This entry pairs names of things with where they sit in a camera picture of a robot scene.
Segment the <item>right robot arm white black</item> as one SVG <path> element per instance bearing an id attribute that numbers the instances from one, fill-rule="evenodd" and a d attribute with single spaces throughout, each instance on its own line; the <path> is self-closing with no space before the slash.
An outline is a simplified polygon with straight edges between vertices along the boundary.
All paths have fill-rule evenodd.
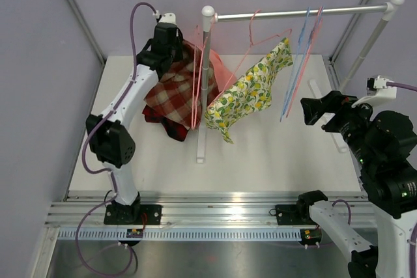
<path id="1" fill-rule="evenodd" d="M 319 190 L 302 193 L 294 204 L 271 209 L 281 225 L 311 225 L 324 231 L 347 261 L 351 277 L 416 276 L 416 169 L 409 163 L 416 147 L 410 118 L 395 111 L 373 113 L 365 98 L 331 91 L 300 101 L 304 122 L 338 133 L 360 166 L 360 181 L 372 206 L 377 243 L 371 243 L 341 217 Z"/>

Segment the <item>red beige checked skirt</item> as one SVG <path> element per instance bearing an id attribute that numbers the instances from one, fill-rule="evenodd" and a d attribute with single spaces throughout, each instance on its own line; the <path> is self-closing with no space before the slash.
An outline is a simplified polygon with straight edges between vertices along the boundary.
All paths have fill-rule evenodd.
<path id="1" fill-rule="evenodd" d="M 145 103 L 168 119 L 191 128 L 194 49 L 183 42 L 183 60 L 173 63 L 157 85 L 148 93 Z M 197 101 L 197 124 L 201 120 L 201 96 Z"/>

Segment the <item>lemon print skirt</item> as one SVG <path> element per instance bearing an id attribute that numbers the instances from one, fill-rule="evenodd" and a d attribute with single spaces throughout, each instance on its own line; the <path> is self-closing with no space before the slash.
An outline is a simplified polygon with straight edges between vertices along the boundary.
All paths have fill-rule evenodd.
<path id="1" fill-rule="evenodd" d="M 252 113 L 269 108 L 278 74 L 292 65 L 290 43 L 285 37 L 208 105 L 205 112 L 207 128 L 219 131 L 222 139 L 232 144 L 231 126 Z"/>

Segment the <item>pink fuzzy skirt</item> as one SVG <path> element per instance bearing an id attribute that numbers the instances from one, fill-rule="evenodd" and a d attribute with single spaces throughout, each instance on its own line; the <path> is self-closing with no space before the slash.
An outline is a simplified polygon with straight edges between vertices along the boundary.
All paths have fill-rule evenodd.
<path id="1" fill-rule="evenodd" d="M 200 28 L 198 25 L 196 25 L 194 29 L 194 43 L 192 44 L 194 49 L 193 84 L 195 86 L 199 73 L 198 62 L 200 61 L 200 57 L 198 56 L 198 53 L 201 53 L 202 48 L 202 43 L 199 35 Z M 228 68 L 222 62 L 220 56 L 212 49 L 209 53 L 209 60 L 214 69 L 214 77 L 218 86 L 218 90 L 220 92 L 224 91 L 236 81 L 236 77 L 231 71 L 228 70 Z"/>

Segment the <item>red black plaid skirt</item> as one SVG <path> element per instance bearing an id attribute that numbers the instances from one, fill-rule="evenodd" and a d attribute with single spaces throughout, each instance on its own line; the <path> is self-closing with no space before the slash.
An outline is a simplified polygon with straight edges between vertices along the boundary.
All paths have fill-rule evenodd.
<path id="1" fill-rule="evenodd" d="M 188 129 L 182 124 L 174 122 L 167 117 L 157 113 L 154 109 L 146 105 L 142 111 L 144 119 L 148 123 L 161 124 L 166 134 L 176 140 L 183 142 L 188 134 Z"/>

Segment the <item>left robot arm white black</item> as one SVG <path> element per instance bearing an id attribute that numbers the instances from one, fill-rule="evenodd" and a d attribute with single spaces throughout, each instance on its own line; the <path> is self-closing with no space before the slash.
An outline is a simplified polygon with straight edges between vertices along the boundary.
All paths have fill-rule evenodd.
<path id="1" fill-rule="evenodd" d="M 144 48 L 133 52 L 133 69 L 116 98 L 101 114 L 87 117 L 87 140 L 81 153 L 90 150 L 96 156 L 113 188 L 112 199 L 105 202 L 107 225 L 146 222 L 130 165 L 136 144 L 129 128 L 148 93 L 175 61 L 182 60 L 182 41 L 175 23 L 159 21 Z"/>

